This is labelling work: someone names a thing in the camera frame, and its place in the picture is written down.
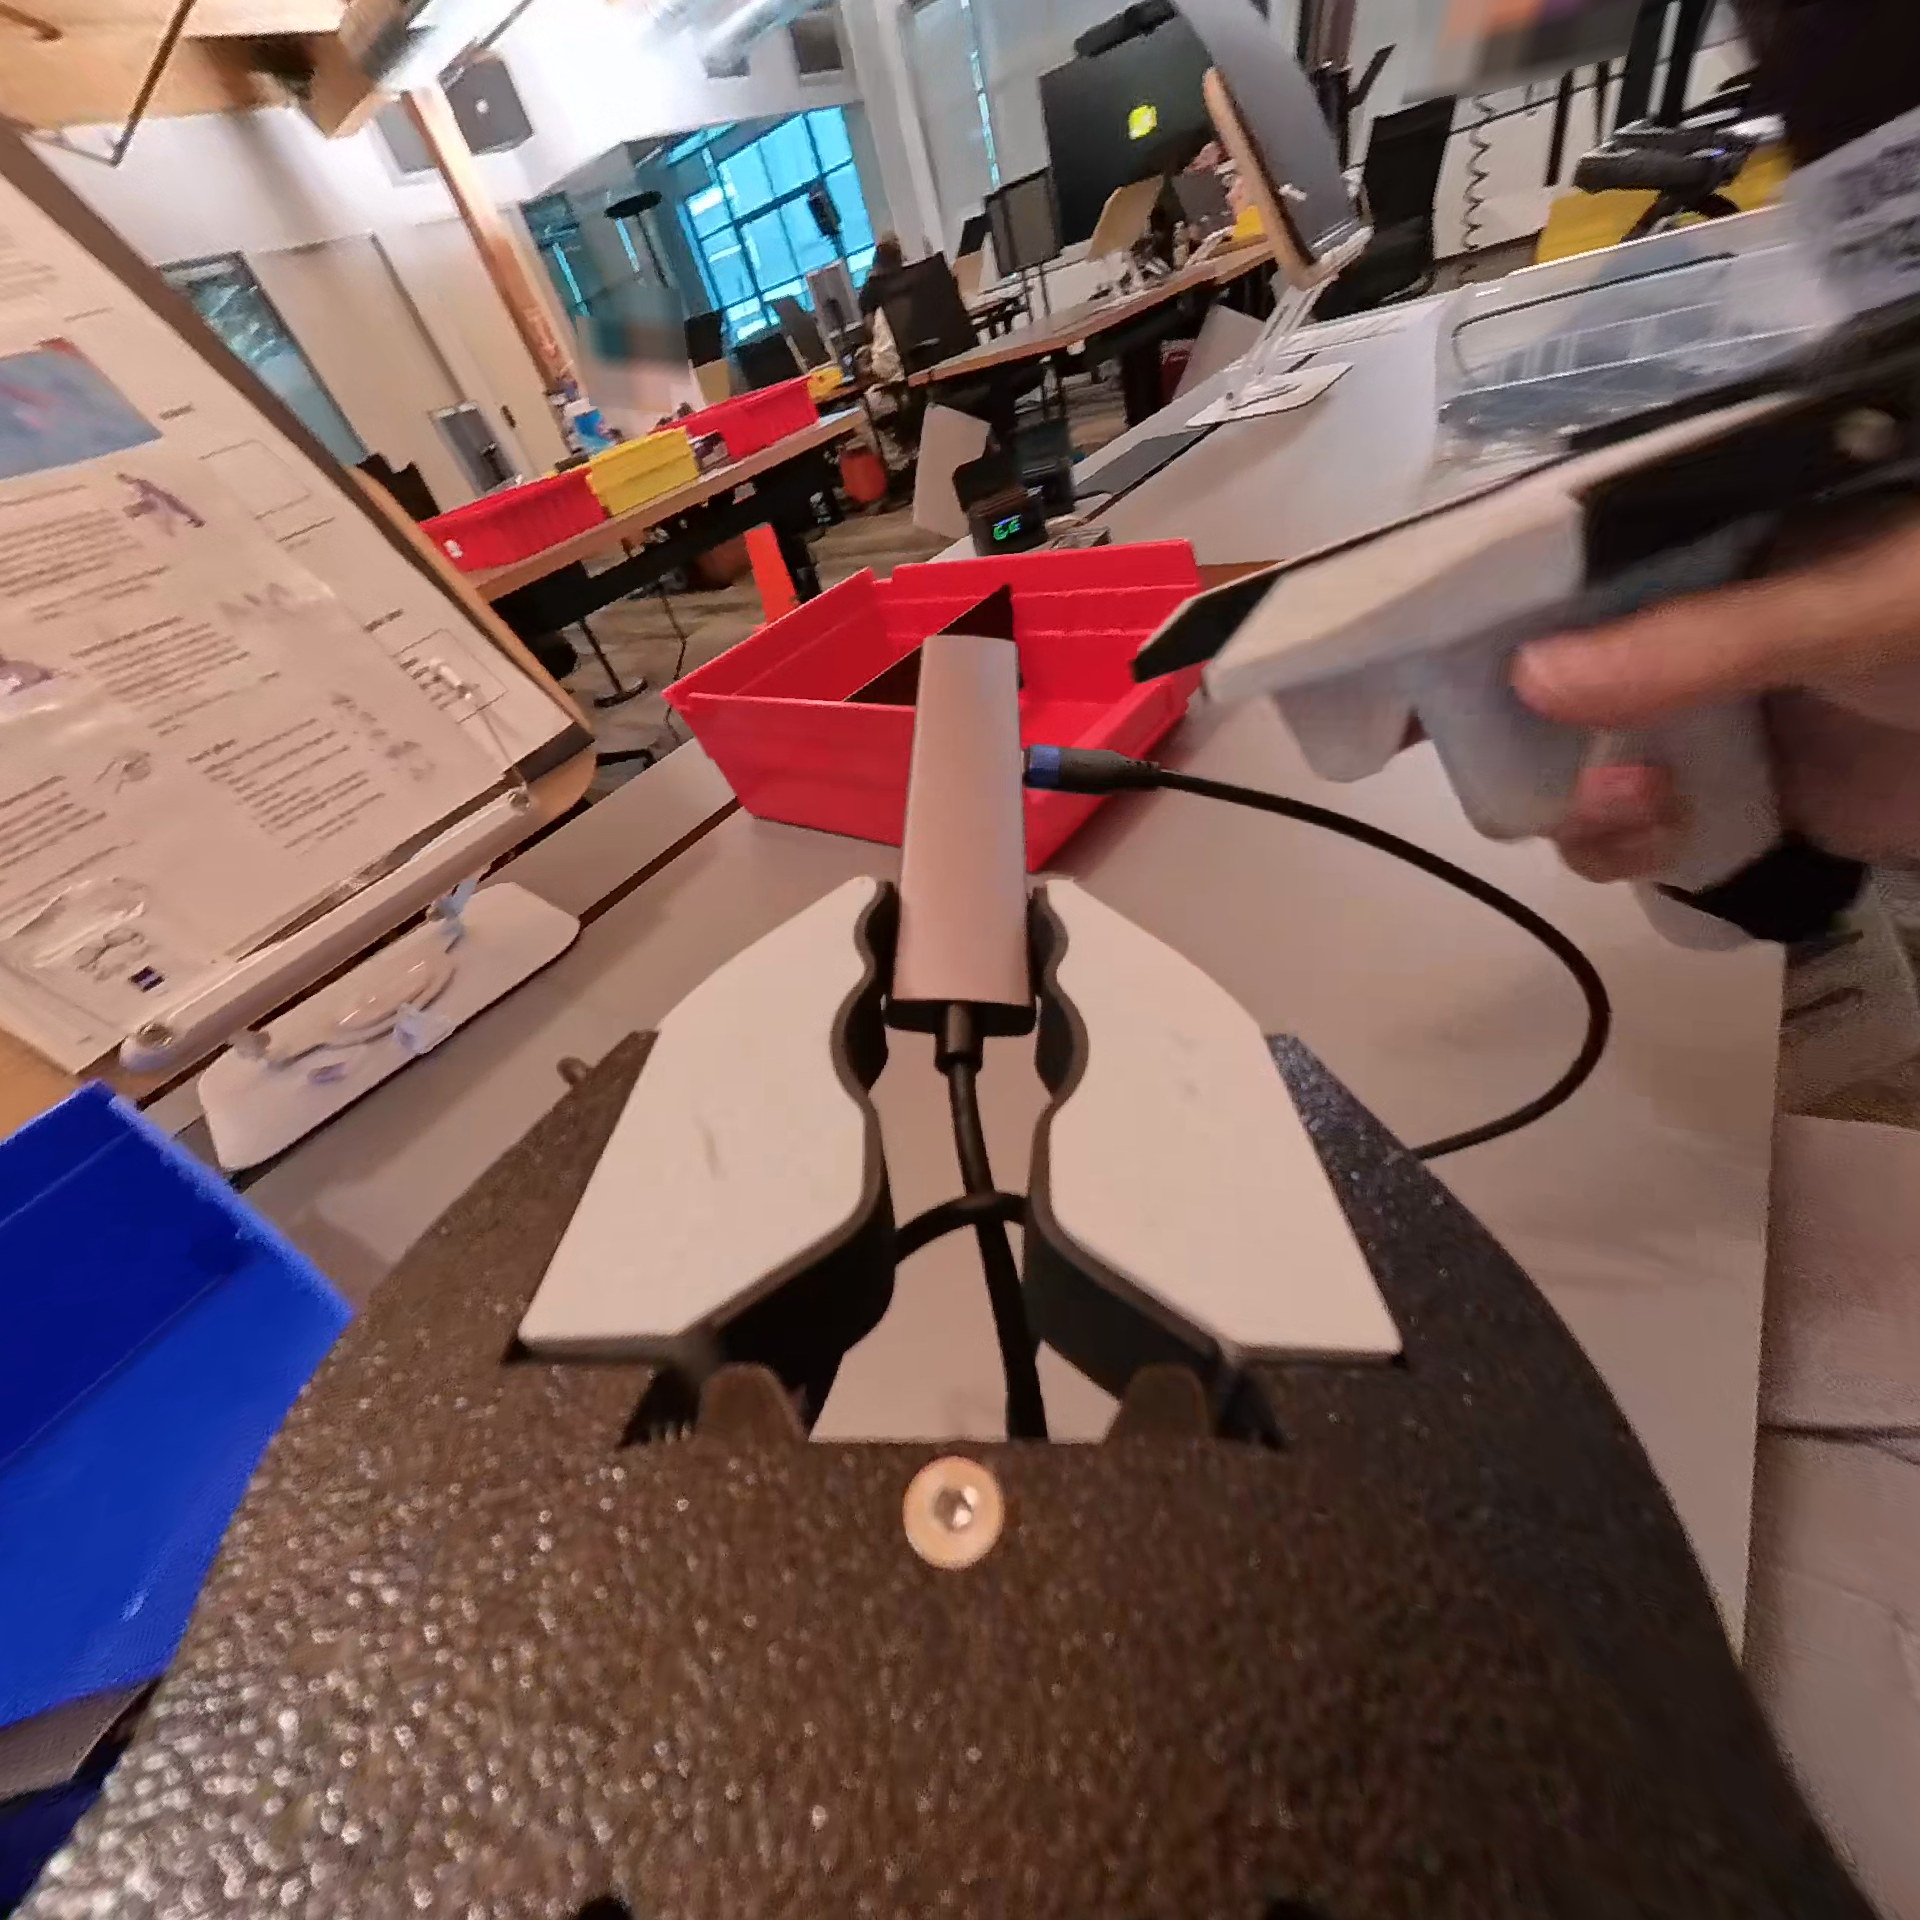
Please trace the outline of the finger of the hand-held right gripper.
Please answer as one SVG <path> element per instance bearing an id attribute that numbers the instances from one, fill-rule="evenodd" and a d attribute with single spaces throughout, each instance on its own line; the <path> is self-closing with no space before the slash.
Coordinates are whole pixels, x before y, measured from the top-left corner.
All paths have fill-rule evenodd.
<path id="1" fill-rule="evenodd" d="M 1520 699 L 1513 659 L 1585 579 L 1569 489 L 1513 478 L 1192 594 L 1133 674 L 1199 668 L 1216 703 L 1273 703 L 1326 782 L 1380 773 L 1420 733 L 1483 836 L 1546 837 L 1588 745 Z"/>

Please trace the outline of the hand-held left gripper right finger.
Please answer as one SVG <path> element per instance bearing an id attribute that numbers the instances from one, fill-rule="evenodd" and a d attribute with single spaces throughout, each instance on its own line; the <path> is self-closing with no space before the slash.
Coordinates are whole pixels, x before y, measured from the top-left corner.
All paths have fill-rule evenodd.
<path id="1" fill-rule="evenodd" d="M 1261 1022 L 1078 882 L 1028 899 L 1037 1070 L 1022 1294 L 1043 1345 L 1122 1399 L 1187 1370 L 1216 1408 L 1268 1363 L 1405 1340 Z"/>

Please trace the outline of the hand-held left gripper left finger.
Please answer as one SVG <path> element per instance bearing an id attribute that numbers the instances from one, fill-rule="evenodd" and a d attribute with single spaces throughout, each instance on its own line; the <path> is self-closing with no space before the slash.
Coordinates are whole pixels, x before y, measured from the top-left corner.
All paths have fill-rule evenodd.
<path id="1" fill-rule="evenodd" d="M 894 1298 L 872 1091 L 898 925 L 896 888 L 855 875 L 661 1019 L 519 1324 L 530 1355 L 836 1382 Z"/>

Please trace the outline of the grey USB hub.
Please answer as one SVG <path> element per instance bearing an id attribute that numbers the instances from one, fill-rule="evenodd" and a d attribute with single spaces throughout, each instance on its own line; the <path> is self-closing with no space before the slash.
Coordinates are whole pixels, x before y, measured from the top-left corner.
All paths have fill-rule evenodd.
<path id="1" fill-rule="evenodd" d="M 1037 1022 L 1019 647 L 941 632 L 921 649 L 889 1019 L 937 1034 L 949 1012 L 981 1038 Z"/>

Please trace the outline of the red plastic bin with divider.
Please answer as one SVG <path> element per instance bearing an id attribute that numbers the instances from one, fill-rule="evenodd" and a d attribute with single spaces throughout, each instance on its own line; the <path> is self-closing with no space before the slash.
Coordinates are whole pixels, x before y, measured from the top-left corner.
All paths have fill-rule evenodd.
<path id="1" fill-rule="evenodd" d="M 918 653 L 1007 590 L 1021 739 L 1146 758 L 1189 713 L 1199 670 L 1134 676 L 1146 639 L 1203 590 L 1189 539 L 865 570 L 674 683 L 666 699 L 756 817 L 898 848 Z"/>

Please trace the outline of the person's right hand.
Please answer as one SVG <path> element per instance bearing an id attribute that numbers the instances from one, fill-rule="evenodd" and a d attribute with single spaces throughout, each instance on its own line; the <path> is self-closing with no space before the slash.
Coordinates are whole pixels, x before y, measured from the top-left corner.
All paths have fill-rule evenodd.
<path id="1" fill-rule="evenodd" d="M 1760 702 L 1782 821 L 1869 866 L 1919 858 L 1917 507 L 1806 543 L 1785 571 L 1528 641 L 1525 708 L 1624 733 Z"/>

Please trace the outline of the clear plastic container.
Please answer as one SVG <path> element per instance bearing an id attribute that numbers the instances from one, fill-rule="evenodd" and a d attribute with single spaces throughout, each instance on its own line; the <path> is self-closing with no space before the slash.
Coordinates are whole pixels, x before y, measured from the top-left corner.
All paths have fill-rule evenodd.
<path id="1" fill-rule="evenodd" d="M 1796 246 L 1695 232 L 1538 266 L 1452 295 L 1436 336 L 1436 452 L 1536 460 L 1585 429 L 1768 371 L 1838 322 Z"/>

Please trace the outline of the black tablet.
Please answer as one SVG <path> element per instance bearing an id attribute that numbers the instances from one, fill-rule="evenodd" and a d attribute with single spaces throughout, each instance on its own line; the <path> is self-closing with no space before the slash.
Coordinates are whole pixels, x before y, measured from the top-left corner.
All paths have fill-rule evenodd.
<path id="1" fill-rule="evenodd" d="M 1183 426 L 1175 431 L 1133 443 L 1112 457 L 1082 460 L 1070 469 L 1074 495 L 1117 498 L 1138 489 L 1195 443 L 1205 441 L 1213 431 L 1213 426 Z"/>

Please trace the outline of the wooden board document stand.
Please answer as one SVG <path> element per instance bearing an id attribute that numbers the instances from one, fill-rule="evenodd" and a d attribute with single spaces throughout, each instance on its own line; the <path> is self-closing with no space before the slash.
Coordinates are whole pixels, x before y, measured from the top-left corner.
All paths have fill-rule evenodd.
<path id="1" fill-rule="evenodd" d="M 1294 336 L 1374 230 L 1341 165 L 1336 135 L 1285 33 L 1255 4 L 1187 2 L 1183 15 L 1209 52 L 1205 99 L 1236 180 L 1261 215 L 1283 287 L 1261 336 L 1230 368 L 1223 418 L 1274 401 Z"/>

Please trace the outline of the large black monitor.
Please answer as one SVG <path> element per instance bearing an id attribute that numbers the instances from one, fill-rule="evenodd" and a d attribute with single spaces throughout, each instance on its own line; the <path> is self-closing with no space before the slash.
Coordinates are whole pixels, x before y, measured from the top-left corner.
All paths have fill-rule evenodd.
<path id="1" fill-rule="evenodd" d="M 1038 79 L 1049 171 L 1065 243 L 1092 239 L 1114 192 L 1183 171 L 1215 138 L 1205 99 L 1213 57 L 1168 2 L 1131 4 L 1073 44 Z"/>

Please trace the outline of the blue plastic bin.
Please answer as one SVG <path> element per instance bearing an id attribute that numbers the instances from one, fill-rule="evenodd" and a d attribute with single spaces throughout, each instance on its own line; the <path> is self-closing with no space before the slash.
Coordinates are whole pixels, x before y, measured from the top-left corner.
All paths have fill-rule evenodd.
<path id="1" fill-rule="evenodd" d="M 106 1085 L 5 1140 L 5 1726 L 169 1667 L 262 1453 L 351 1315 Z"/>

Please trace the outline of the wood-edged table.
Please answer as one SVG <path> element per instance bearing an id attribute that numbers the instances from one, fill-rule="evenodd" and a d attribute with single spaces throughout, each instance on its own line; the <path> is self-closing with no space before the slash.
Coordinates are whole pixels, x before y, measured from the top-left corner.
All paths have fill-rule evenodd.
<path id="1" fill-rule="evenodd" d="M 658 594 L 673 573 L 732 539 L 769 528 L 786 579 L 809 601 L 822 592 L 811 535 L 838 519 L 842 443 L 856 437 L 865 411 L 845 407 L 761 448 L 697 473 L 684 488 L 662 491 L 595 525 L 543 546 L 509 564 L 476 570 L 476 592 L 497 617 L 533 647 L 543 666 L 571 674 L 578 663 L 575 639 L 589 644 L 609 680 L 595 691 L 595 708 L 620 708 L 646 691 L 646 681 L 622 681 L 590 628 L 593 614 L 641 594 Z"/>

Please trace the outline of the instruction sheet on stand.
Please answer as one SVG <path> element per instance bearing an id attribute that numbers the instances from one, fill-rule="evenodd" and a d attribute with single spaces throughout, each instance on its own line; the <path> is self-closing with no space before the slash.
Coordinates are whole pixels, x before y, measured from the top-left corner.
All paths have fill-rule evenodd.
<path id="1" fill-rule="evenodd" d="M 396 505 L 5 127 L 5 1034 L 271 1164 L 546 972 L 490 871 L 593 735 Z"/>

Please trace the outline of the person's grey clothing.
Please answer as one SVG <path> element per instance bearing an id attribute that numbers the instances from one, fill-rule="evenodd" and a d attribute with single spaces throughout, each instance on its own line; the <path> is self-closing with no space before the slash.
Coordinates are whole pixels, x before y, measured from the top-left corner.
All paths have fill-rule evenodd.
<path id="1" fill-rule="evenodd" d="M 1789 947 L 1745 1667 L 1881 1916 L 1919 1913 L 1917 965 L 1876 890 Z"/>

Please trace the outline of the yellow plastic bin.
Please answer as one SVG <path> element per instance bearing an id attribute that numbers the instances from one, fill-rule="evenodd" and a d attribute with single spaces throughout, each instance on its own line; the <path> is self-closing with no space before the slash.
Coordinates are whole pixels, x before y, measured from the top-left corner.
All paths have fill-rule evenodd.
<path id="1" fill-rule="evenodd" d="M 666 426 L 593 454 L 587 475 L 599 505 L 616 518 L 695 486 L 703 463 L 686 427 Z"/>

